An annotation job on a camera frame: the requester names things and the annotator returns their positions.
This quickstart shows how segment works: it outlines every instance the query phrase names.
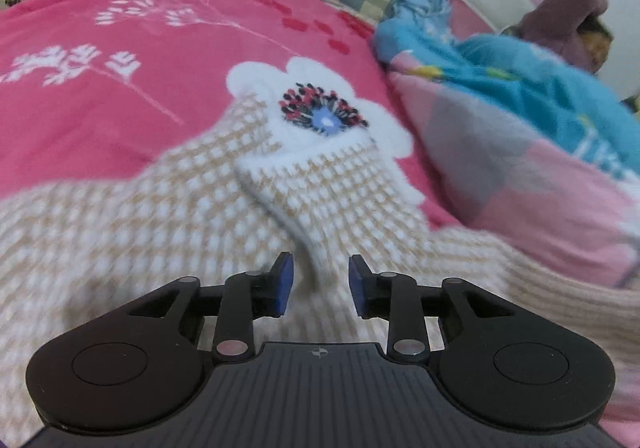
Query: metal screw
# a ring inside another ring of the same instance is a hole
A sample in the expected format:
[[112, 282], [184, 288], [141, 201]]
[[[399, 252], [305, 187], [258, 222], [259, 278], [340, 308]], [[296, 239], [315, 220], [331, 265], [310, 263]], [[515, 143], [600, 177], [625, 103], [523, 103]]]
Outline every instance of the metal screw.
[[424, 343], [418, 340], [400, 340], [394, 344], [394, 350], [405, 356], [415, 356], [425, 349]]
[[248, 349], [249, 346], [240, 340], [225, 340], [216, 347], [216, 350], [223, 356], [239, 356]]

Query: ribbed gray surface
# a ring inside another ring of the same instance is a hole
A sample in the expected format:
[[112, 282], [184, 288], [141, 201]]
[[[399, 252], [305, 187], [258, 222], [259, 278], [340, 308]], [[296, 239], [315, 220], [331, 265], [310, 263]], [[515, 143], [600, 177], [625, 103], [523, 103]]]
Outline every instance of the ribbed gray surface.
[[423, 368], [388, 362], [372, 344], [266, 344], [248, 363], [217, 368], [190, 407], [149, 430], [88, 438], [47, 429], [26, 446], [619, 448], [594, 426], [549, 436], [494, 430], [453, 407]]

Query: plush toy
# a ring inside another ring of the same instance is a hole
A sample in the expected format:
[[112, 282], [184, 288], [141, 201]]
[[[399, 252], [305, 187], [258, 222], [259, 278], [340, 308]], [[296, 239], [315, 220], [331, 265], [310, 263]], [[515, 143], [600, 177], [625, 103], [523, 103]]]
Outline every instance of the plush toy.
[[543, 0], [506, 33], [546, 47], [594, 74], [607, 61], [613, 41], [598, 19], [608, 6], [608, 0]]

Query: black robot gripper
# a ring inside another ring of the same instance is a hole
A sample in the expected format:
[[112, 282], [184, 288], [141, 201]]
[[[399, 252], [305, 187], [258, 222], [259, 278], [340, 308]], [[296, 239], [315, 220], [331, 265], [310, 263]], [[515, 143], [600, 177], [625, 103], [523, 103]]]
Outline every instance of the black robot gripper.
[[[180, 278], [44, 345], [26, 383], [45, 427], [30, 448], [614, 448], [597, 421], [615, 381], [589, 340], [459, 278], [421, 287], [349, 264], [378, 344], [266, 343], [293, 282], [268, 272]], [[204, 317], [212, 346], [198, 350]], [[445, 348], [430, 351], [425, 317]]]

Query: pink blanket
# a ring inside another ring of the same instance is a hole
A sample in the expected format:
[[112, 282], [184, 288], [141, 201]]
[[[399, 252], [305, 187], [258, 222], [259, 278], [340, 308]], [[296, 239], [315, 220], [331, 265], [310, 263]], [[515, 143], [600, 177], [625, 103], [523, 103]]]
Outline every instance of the pink blanket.
[[319, 0], [26, 0], [0, 24], [0, 196], [133, 176], [248, 90], [270, 103], [292, 146], [324, 123], [343, 128], [285, 119], [284, 95], [310, 83], [360, 110], [432, 225], [455, 222], [398, 122], [366, 32]]

